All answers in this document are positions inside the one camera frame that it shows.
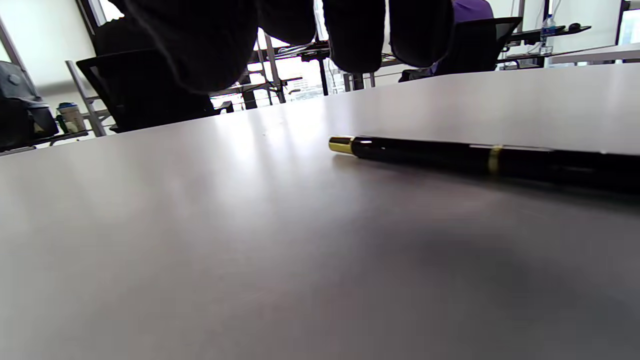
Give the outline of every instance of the black pen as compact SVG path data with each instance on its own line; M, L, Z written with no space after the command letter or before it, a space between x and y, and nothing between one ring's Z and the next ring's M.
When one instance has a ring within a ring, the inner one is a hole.
M329 148L362 159L471 174L640 192L640 156L538 147L334 136Z

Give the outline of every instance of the gray table surface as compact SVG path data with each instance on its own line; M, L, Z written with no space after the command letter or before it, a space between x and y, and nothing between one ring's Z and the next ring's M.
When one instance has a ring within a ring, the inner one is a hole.
M0 158L0 357L637 359L633 201L326 141L637 152L639 83L445 76Z

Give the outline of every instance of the backpack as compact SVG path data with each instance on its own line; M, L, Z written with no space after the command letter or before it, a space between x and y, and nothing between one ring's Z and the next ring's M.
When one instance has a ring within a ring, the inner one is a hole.
M0 61L0 150L27 146L57 133L49 105L38 96L22 69Z

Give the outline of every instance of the plastic bottle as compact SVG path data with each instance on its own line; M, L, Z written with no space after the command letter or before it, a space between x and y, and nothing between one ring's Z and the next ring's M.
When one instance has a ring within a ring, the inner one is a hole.
M553 15L549 15L545 22L542 24L542 30L540 32L540 54L551 54L554 52L552 35L556 34L556 21Z

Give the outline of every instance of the office chair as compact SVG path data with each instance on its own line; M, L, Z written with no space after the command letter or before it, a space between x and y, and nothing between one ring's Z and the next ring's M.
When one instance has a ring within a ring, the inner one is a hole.
M219 115L208 95L177 84L156 49L98 56L77 66L116 122L116 133ZM227 112L233 107L227 105Z
M405 70L400 82L447 74L494 71L500 52L521 21L521 17L503 17L457 24L449 51L437 64L435 73Z

